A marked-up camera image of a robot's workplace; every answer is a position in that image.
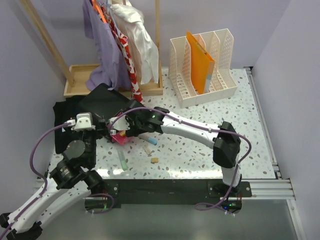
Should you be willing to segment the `green clear highlighter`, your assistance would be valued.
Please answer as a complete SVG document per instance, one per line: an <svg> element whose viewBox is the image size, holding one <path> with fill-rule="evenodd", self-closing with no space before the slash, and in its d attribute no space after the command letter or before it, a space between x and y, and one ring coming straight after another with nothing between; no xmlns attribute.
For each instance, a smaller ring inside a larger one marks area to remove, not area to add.
<svg viewBox="0 0 320 240"><path fill-rule="evenodd" d="M119 161L120 161L122 170L123 171L127 171L128 170L128 165L127 165L127 162L126 162L126 158L125 158L124 152L121 149L118 149L117 153L118 153L118 157L119 157Z"/></svg>

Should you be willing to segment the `clear lead case blue cap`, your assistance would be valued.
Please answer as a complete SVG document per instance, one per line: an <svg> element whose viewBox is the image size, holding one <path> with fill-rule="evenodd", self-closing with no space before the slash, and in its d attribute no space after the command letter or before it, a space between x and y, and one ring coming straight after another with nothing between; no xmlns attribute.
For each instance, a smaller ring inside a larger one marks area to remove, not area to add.
<svg viewBox="0 0 320 240"><path fill-rule="evenodd" d="M138 137L139 137L140 139L142 139L142 140L144 140L144 141L152 144L152 145L157 145L157 143L158 143L158 141L157 141L155 138L152 138L152 137L147 136L147 135L141 134L141 135L139 135Z"/></svg>

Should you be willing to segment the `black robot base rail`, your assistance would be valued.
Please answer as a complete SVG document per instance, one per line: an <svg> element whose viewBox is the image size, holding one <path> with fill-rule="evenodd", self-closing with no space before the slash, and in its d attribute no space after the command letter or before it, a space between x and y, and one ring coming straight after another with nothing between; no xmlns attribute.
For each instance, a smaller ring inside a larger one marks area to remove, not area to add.
<svg viewBox="0 0 320 240"><path fill-rule="evenodd" d="M114 198L113 208L122 205L196 205L216 204L227 193L228 186L222 179L105 179L106 193ZM239 211L242 198L252 197L248 181L241 181L232 188L221 204L224 210ZM105 196L88 197L87 211L106 210L112 200Z"/></svg>

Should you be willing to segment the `orange clip folder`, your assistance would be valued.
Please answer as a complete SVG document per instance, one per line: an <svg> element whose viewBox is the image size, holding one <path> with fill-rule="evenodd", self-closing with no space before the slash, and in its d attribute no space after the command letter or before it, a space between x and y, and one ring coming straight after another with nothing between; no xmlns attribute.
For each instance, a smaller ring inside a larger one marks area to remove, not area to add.
<svg viewBox="0 0 320 240"><path fill-rule="evenodd" d="M207 52L198 39L186 32L191 54L191 82L199 95L209 92L215 60Z"/></svg>

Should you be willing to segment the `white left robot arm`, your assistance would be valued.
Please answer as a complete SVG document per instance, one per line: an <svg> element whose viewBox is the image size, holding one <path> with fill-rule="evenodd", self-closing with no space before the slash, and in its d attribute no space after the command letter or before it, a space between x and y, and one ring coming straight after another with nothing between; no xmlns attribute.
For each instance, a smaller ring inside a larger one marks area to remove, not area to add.
<svg viewBox="0 0 320 240"><path fill-rule="evenodd" d="M105 192L103 178L94 169L99 134L89 112L79 113L76 118L47 131L70 128L78 139L68 143L62 160L48 177L35 170L35 151L29 157L31 170L43 179L43 185L17 210L3 213L0 226L4 228L1 238L8 240L35 240L51 218L85 197L106 197L112 204L115 200Z"/></svg>

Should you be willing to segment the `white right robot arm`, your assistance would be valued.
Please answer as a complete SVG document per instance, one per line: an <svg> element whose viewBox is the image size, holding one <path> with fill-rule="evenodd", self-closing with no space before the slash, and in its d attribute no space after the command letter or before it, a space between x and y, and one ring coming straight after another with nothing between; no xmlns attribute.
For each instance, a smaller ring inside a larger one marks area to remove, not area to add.
<svg viewBox="0 0 320 240"><path fill-rule="evenodd" d="M128 136L157 132L184 137L207 146L213 151L213 162L221 167L223 192L233 197L241 190L241 174L236 167L241 140L231 123L198 122L161 107L125 108L119 113L128 123Z"/></svg>

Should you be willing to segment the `beige worn eraser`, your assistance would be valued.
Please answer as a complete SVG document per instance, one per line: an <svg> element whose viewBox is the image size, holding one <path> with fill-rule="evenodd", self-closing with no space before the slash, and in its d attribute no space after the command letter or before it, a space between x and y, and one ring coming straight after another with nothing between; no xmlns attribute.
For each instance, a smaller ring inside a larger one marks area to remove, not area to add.
<svg viewBox="0 0 320 240"><path fill-rule="evenodd" d="M148 156L151 156L151 155L152 155L152 151L150 150L150 148L149 148L147 145L144 145L142 148L143 148L143 150L145 151L145 153L146 153Z"/></svg>

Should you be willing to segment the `pink bottom drawer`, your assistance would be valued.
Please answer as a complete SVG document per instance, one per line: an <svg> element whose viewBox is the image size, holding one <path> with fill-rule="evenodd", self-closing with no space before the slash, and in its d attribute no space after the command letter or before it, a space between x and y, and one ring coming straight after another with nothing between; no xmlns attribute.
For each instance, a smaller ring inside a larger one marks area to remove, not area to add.
<svg viewBox="0 0 320 240"><path fill-rule="evenodd" d="M125 132L125 136L120 136L121 132ZM121 146L125 145L128 143L133 137L132 136L127 136L127 131L126 130L115 130L112 129L110 131L110 141L112 143L118 143Z"/></svg>

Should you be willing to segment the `small tan eraser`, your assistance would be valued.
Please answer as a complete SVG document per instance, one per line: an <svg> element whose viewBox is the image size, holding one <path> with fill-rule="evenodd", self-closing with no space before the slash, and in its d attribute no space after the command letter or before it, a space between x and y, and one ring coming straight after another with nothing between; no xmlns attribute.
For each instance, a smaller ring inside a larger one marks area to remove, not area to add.
<svg viewBox="0 0 320 240"><path fill-rule="evenodd" d="M150 162L152 164L157 164L159 162L159 159L157 157L153 157L153 158L151 158Z"/></svg>

